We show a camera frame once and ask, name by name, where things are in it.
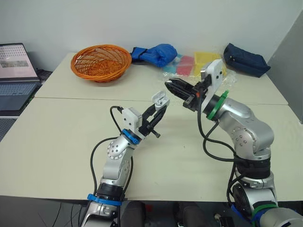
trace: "laptop keyboard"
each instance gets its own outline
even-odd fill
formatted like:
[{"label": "laptop keyboard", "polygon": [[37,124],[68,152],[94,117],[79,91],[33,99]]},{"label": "laptop keyboard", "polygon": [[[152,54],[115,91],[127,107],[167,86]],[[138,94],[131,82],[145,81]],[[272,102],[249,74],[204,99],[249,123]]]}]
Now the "laptop keyboard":
[{"label": "laptop keyboard", "polygon": [[26,96],[28,95],[35,84],[0,84],[0,96]]}]

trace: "black cable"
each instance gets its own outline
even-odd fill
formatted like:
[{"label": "black cable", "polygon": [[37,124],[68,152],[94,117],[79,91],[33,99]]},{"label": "black cable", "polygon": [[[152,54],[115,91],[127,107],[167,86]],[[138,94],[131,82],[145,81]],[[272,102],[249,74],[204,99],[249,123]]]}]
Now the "black cable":
[{"label": "black cable", "polygon": [[120,217],[121,217],[121,207],[118,206],[118,216],[117,216],[117,225],[118,227],[121,227],[121,223],[120,223]]},{"label": "black cable", "polygon": [[236,177],[235,179],[233,179],[231,182],[228,183],[228,186],[227,186],[227,200],[228,200],[229,205],[232,204],[231,199],[230,199],[230,197],[229,197],[229,191],[231,191],[232,186],[233,186],[238,180],[242,179],[243,177],[245,177],[245,173],[241,174],[240,176]]},{"label": "black cable", "polygon": [[74,204],[71,206],[71,227],[72,227],[72,210],[74,209]]},{"label": "black cable", "polygon": [[202,136],[205,140],[207,140],[207,141],[209,141],[209,142],[222,144],[222,145],[228,147],[228,148],[233,152],[233,154],[236,155],[235,150],[234,150],[229,144],[227,144],[227,143],[225,143],[225,142],[223,142],[223,141],[210,139],[210,138],[208,138],[208,137],[204,134],[203,129],[202,129],[202,122],[201,122],[201,114],[202,114],[202,113],[201,113],[201,105],[202,105],[202,99],[200,98],[199,106],[198,106],[198,111],[197,111],[197,120],[198,120],[199,132],[200,132],[201,136]]},{"label": "black cable", "polygon": [[216,159],[218,161],[223,161],[223,162],[233,162],[234,159],[233,158],[222,158],[222,157],[217,157],[215,155],[212,155],[211,153],[208,152],[207,148],[206,148],[206,141],[207,138],[209,137],[209,135],[215,130],[215,128],[219,125],[219,121],[216,121],[216,124],[210,129],[210,131],[206,134],[204,140],[203,140],[203,150],[204,152],[209,156],[212,157],[213,159]]},{"label": "black cable", "polygon": [[127,182],[126,182],[126,185],[123,189],[123,195],[125,194],[126,190],[127,190],[127,187],[129,185],[129,182],[131,181],[131,178],[132,178],[132,174],[133,174],[133,168],[134,168],[134,160],[133,160],[133,156],[131,157],[131,170],[129,172],[129,176],[128,176],[128,179],[127,179]]},{"label": "black cable", "polygon": [[55,218],[55,221],[53,221],[52,227],[54,227],[55,224],[56,224],[56,221],[57,221],[57,219],[58,219],[58,217],[59,217],[59,213],[60,213],[61,207],[62,207],[62,203],[60,202],[60,206],[59,206],[59,209],[58,209],[58,212],[57,212],[57,216],[56,216],[56,218]]},{"label": "black cable", "polygon": [[93,175],[93,180],[94,180],[94,193],[93,193],[93,195],[96,195],[96,192],[97,192],[97,180],[96,180],[96,175],[95,175],[94,166],[93,166],[93,157],[94,157],[95,151],[101,143],[103,143],[105,141],[108,141],[108,140],[114,140],[114,139],[117,139],[117,137],[111,137],[111,138],[107,138],[107,139],[104,139],[104,140],[100,141],[99,143],[96,144],[93,151],[91,152],[91,155],[90,155],[90,170],[91,170],[91,174]]},{"label": "black cable", "polygon": [[117,109],[119,112],[121,112],[121,111],[123,110],[123,108],[120,107],[120,106],[114,105],[114,106],[110,107],[110,109],[109,109],[110,115],[112,116],[112,119],[113,119],[113,121],[114,121],[116,127],[118,128],[119,132],[121,133],[121,128],[119,127],[119,125],[118,125],[118,123],[117,123],[117,121],[115,120],[115,117],[114,117],[114,115],[113,115],[113,109],[114,109],[114,108]]},{"label": "black cable", "polygon": [[79,215],[78,215],[78,227],[80,227],[80,215],[81,215],[81,211],[82,211],[82,206],[80,207]]},{"label": "black cable", "polygon": [[229,177],[228,184],[227,184],[227,190],[226,190],[226,196],[227,196],[227,201],[228,201],[229,206],[232,205],[232,201],[231,201],[229,195],[231,195],[233,197],[233,193],[231,191],[231,188],[228,185],[232,182],[235,171],[236,171],[236,163],[234,162],[232,165],[232,172],[231,172],[231,176]]}]

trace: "yellow sponge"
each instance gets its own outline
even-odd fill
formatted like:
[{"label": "yellow sponge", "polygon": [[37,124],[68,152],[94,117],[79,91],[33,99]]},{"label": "yellow sponge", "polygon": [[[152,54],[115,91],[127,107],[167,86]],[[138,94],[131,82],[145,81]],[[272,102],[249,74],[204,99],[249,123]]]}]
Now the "yellow sponge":
[{"label": "yellow sponge", "polygon": [[[218,53],[195,52],[194,76],[199,77],[203,66],[211,61],[222,58]],[[226,66],[223,65],[223,75],[226,75]]]}]

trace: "orange wicker basket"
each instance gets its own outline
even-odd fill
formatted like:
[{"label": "orange wicker basket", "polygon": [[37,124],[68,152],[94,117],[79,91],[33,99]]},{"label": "orange wicker basket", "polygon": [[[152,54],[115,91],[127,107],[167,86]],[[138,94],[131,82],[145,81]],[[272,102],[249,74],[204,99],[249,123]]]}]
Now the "orange wicker basket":
[{"label": "orange wicker basket", "polygon": [[131,63],[127,50],[115,45],[97,45],[79,51],[71,60],[71,70],[78,77],[104,83],[118,79]]}]

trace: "green ring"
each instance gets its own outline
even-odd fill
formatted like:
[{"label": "green ring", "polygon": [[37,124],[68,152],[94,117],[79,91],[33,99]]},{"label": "green ring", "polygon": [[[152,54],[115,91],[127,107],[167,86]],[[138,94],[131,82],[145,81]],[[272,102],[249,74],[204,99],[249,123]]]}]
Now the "green ring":
[{"label": "green ring", "polygon": [[211,120],[214,115],[217,113],[217,111],[221,108],[224,100],[227,98],[229,90],[226,90],[220,97],[219,101],[217,104],[214,106],[213,110],[210,112],[210,114],[207,116],[208,120]]},{"label": "green ring", "polygon": [[[278,206],[276,204],[265,204],[265,205],[260,205],[258,207],[256,207],[254,209],[254,212],[252,213],[251,215],[251,219],[254,219],[255,215],[261,211],[261,210],[264,210],[264,209],[267,209],[267,208],[277,208]],[[256,221],[253,221],[252,222],[252,226],[255,227],[256,226]]]}]

